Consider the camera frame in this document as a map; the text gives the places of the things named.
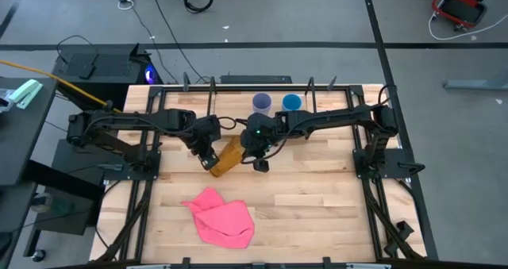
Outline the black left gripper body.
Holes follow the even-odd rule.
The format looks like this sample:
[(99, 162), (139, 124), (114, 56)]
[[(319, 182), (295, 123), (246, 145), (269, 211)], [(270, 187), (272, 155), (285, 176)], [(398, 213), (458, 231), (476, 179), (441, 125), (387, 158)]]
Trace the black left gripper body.
[(201, 117), (186, 131), (185, 145), (200, 157), (213, 157), (212, 143), (221, 138), (221, 126), (216, 115)]

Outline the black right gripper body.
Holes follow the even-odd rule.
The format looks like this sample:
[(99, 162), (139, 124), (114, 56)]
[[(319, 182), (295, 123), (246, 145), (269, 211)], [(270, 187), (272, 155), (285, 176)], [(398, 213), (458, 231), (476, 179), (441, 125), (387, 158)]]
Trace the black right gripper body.
[(243, 161), (263, 159), (272, 146), (276, 146), (287, 133), (284, 116), (269, 117), (253, 113), (246, 119), (239, 119), (245, 126), (241, 132), (241, 146), (244, 148)]

